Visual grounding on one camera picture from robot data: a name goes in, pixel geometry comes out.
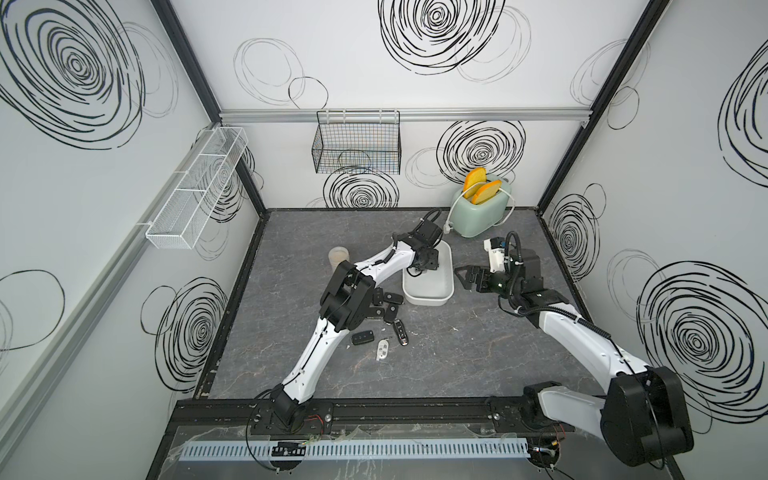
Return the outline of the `white storage box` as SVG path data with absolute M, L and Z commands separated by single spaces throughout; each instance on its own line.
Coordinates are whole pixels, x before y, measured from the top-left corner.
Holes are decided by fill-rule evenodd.
M 412 276 L 408 270 L 402 273 L 402 289 L 406 301 L 415 306 L 439 307 L 453 296 L 454 274 L 450 245 L 441 240 L 437 245 L 438 268 L 425 270 Z

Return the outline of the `black Porsche car key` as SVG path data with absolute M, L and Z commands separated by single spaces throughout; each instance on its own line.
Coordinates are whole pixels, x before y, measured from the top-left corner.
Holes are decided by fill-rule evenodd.
M 400 319 L 395 319 L 393 322 L 393 328 L 398 338 L 398 342 L 402 346 L 407 346 L 409 344 L 409 337 L 403 321 Z

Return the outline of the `white car key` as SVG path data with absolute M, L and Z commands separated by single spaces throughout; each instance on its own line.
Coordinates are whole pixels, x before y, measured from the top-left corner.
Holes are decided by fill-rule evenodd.
M 382 339 L 378 342 L 376 351 L 376 360 L 383 361 L 387 358 L 389 352 L 389 341 Z

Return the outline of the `black flip key lone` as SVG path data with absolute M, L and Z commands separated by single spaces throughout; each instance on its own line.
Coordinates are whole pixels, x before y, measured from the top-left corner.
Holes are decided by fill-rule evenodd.
M 351 342 L 354 346 L 365 345 L 372 343 L 375 340 L 375 335 L 372 330 L 365 330 L 354 333 L 351 337 Z

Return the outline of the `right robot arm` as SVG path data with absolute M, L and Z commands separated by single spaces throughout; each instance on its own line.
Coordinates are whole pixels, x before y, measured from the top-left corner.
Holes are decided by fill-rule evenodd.
M 494 294 L 506 314 L 528 320 L 559 342 L 603 390 L 593 396 L 556 384 L 531 388 L 533 413 L 570 424 L 605 442 L 622 463 L 638 466 L 693 449 L 682 381 L 668 367 L 618 346 L 558 291 L 545 286 L 534 251 L 493 250 L 490 265 L 454 270 L 466 290 Z

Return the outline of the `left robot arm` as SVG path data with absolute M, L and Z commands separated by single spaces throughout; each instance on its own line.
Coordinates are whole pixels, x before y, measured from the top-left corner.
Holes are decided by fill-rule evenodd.
M 305 404 L 342 340 L 359 327 L 372 305 L 378 284 L 409 269 L 434 271 L 443 229 L 440 211 L 424 215 L 410 231 L 394 234 L 389 247 L 356 263 L 343 260 L 320 298 L 319 316 L 310 340 L 290 373 L 269 393 L 277 419 L 292 430 L 301 424 Z

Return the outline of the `black VW key upper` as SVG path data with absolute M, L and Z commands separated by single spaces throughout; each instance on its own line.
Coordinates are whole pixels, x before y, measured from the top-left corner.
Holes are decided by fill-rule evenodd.
M 404 303 L 404 297 L 397 293 L 385 292 L 383 298 L 384 301 L 389 304 L 402 305 Z

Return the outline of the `black VW key right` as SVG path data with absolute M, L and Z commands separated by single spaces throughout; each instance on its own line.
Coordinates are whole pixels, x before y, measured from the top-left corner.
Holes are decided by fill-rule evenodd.
M 386 306 L 383 320 L 387 324 L 393 324 L 398 317 L 398 311 L 399 311 L 399 305 L 398 304 L 388 304 Z

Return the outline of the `mint green toaster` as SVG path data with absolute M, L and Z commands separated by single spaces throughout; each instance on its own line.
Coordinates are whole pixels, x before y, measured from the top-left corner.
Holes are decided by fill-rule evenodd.
M 507 179 L 494 175 L 490 176 L 490 180 L 501 180 L 502 187 L 496 196 L 483 204 L 473 205 L 469 199 L 465 199 L 462 188 L 454 193 L 444 224 L 445 232 L 451 231 L 464 238 L 473 238 L 506 221 L 505 215 L 509 213 L 509 209 L 515 208 L 511 185 Z

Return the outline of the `front orange toast slice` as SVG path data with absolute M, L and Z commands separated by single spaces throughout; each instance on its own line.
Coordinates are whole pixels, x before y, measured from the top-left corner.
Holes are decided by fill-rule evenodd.
M 480 205 L 497 195 L 502 187 L 501 180 L 490 181 L 482 184 L 471 198 L 473 205 Z

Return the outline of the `orange toast slice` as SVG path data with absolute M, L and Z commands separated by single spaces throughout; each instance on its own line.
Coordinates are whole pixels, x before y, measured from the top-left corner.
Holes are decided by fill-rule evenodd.
M 471 170 L 465 177 L 462 194 L 472 195 L 473 191 L 476 191 L 487 181 L 487 171 L 484 167 L 478 167 Z
M 502 187 L 501 180 L 490 181 L 482 184 L 471 198 L 473 205 L 480 205 L 497 195 Z

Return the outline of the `rear orange toast slice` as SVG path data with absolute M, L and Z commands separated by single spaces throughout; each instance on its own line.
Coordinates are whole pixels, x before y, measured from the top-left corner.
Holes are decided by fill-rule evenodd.
M 487 181 L 487 171 L 484 167 L 478 167 L 471 170 L 465 177 L 462 194 L 472 195 L 473 191 L 476 191 Z

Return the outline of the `clear jar of grains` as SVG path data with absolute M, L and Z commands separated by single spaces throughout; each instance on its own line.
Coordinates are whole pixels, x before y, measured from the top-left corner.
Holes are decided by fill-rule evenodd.
M 336 246 L 329 250 L 328 261 L 331 267 L 331 271 L 335 271 L 336 268 L 343 262 L 349 260 L 349 251 L 342 246 Z

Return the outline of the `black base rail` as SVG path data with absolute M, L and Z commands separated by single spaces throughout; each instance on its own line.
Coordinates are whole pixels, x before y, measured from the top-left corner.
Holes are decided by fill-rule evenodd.
M 247 427 L 251 433 L 339 435 L 357 427 L 416 424 L 468 424 L 494 433 L 523 436 L 570 434 L 576 428 L 533 414 L 525 396 L 430 398 L 316 398 L 287 424 L 268 399 L 179 401 L 166 431 L 180 427 Z

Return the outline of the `white mesh wall shelf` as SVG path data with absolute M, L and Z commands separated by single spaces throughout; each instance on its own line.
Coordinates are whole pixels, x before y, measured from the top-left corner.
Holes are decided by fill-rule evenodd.
M 183 164 L 180 179 L 146 232 L 164 250 L 196 246 L 248 145 L 241 127 L 216 126 L 202 131 Z

